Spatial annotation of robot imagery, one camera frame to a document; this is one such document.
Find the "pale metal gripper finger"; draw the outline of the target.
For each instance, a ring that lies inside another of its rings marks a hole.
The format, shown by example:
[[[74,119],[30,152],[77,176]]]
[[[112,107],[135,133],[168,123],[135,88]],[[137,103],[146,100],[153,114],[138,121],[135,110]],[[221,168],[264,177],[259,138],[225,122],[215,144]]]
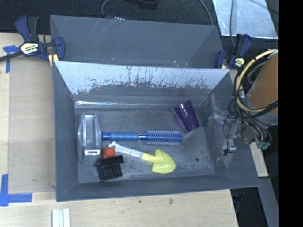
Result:
[[[215,125],[233,125],[236,124],[237,120],[235,117],[211,115],[208,117],[208,126],[213,127]]]
[[[234,139],[226,139],[223,147],[223,155],[227,156],[229,153],[235,153],[237,147],[235,146]]]

